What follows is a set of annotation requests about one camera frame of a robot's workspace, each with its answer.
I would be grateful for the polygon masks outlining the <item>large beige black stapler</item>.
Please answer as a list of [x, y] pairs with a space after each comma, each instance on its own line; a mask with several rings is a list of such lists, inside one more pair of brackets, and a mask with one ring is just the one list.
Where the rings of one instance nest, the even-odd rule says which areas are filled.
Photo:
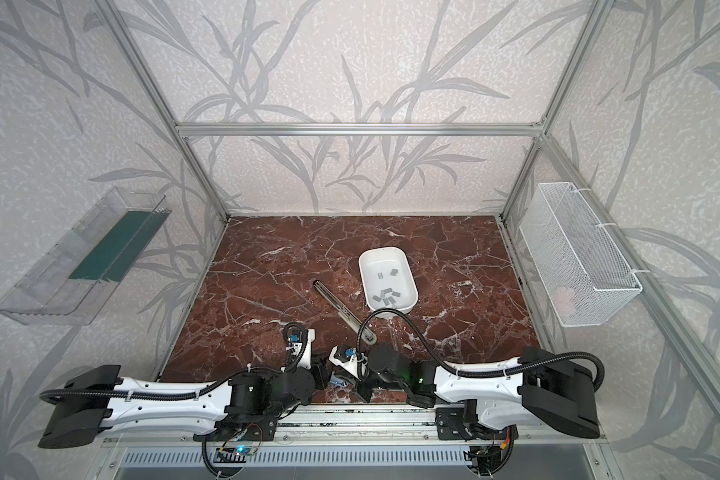
[[[360, 332], [362, 326], [361, 320], [320, 280], [312, 282], [314, 289], [337, 311], [339, 317], [347, 324], [347, 326], [355, 333]], [[362, 341], [373, 346], [377, 343], [377, 336], [373, 331], [366, 327], [361, 333]]]

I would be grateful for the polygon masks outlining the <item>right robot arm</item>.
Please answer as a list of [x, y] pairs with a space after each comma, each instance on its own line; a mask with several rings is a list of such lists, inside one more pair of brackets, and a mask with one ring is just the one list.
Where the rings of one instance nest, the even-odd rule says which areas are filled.
[[534, 419], [572, 437], [600, 436], [595, 393], [605, 368], [587, 352], [527, 347], [501, 362], [455, 364], [437, 357], [412, 360], [379, 343], [364, 353], [343, 346], [331, 362], [353, 379], [365, 402], [375, 389], [384, 389], [403, 392], [405, 402], [417, 408], [462, 408], [463, 425], [456, 430], [469, 439], [478, 427], [502, 431]]

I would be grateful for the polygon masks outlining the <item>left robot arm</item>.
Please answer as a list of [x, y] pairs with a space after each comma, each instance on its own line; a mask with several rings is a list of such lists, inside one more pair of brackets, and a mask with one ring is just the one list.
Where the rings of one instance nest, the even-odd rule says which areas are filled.
[[246, 367], [210, 383], [151, 382], [119, 372], [117, 365], [103, 365], [42, 392], [41, 400], [54, 410], [39, 448], [81, 447], [104, 434], [127, 432], [270, 441], [280, 420], [328, 386], [333, 368], [320, 355], [308, 367]]

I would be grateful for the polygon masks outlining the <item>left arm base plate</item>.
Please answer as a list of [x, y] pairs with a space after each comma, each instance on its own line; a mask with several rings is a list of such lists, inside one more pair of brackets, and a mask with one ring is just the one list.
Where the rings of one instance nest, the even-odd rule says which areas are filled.
[[211, 442], [272, 441], [277, 425], [276, 416], [228, 415], [215, 423], [215, 430], [208, 435], [208, 440]]

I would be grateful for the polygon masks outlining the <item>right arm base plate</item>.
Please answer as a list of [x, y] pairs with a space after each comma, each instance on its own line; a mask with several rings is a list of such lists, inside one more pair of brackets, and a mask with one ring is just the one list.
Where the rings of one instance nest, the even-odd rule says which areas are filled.
[[435, 409], [435, 423], [439, 440], [504, 441], [510, 438], [514, 442], [518, 438], [516, 426], [494, 430], [480, 424], [475, 401], [437, 407]]

